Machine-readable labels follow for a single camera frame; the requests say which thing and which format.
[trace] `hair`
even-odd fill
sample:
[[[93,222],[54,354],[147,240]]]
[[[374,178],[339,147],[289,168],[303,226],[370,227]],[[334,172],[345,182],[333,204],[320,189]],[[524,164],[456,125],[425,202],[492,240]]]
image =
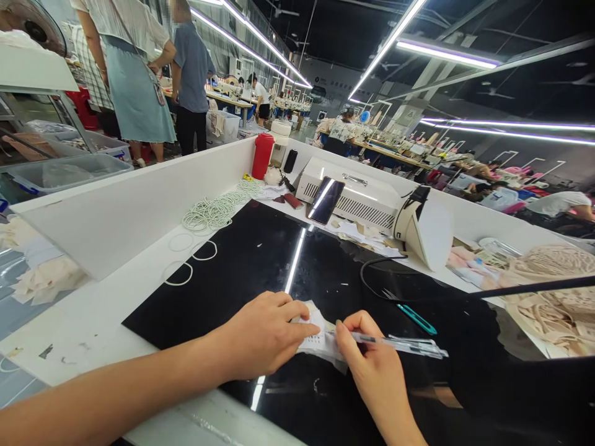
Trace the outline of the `hair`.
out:
[[[174,0],[174,1],[175,1],[175,6],[177,9],[190,14],[190,5],[188,4],[187,0]]]

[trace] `phone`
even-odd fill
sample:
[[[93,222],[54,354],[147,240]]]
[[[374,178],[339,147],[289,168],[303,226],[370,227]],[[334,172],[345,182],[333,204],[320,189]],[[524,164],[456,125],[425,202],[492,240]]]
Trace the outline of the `phone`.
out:
[[[327,224],[330,216],[335,210],[335,206],[341,198],[345,183],[336,181],[330,177],[324,177],[320,189],[314,198],[314,202],[310,207],[308,218],[320,224]]]

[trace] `ceiling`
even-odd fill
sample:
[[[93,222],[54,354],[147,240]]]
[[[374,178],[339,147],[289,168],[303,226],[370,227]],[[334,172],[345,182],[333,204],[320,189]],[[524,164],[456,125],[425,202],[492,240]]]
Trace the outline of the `ceiling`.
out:
[[[275,8],[299,13],[275,15]],[[292,50],[306,39],[314,0],[254,0]],[[410,1],[317,0],[305,54],[364,70]],[[437,39],[476,7],[486,8],[458,28],[477,36],[471,48],[510,57],[593,29],[583,0],[428,0],[406,28]],[[413,85],[429,57],[392,50],[374,77]],[[456,66],[455,76],[469,71]],[[465,100],[535,120],[595,121],[595,50],[588,48],[516,70],[501,71],[438,90]]]

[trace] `red bottle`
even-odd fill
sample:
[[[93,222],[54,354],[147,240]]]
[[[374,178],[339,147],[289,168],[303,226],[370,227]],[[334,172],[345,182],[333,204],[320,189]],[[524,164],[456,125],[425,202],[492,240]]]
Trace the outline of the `red bottle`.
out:
[[[254,153],[254,162],[252,163],[252,178],[256,178],[257,180],[265,178],[274,144],[275,139],[268,133],[261,133],[256,137],[256,151]]]

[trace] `pink chair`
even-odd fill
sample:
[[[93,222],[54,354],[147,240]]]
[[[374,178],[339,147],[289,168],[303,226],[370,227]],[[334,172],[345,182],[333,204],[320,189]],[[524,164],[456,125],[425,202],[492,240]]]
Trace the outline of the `pink chair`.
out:
[[[527,206],[527,203],[525,203],[524,201],[519,201],[518,203],[514,203],[512,206],[508,206],[504,211],[502,211],[502,213],[512,215],[515,212],[520,211],[525,206]]]

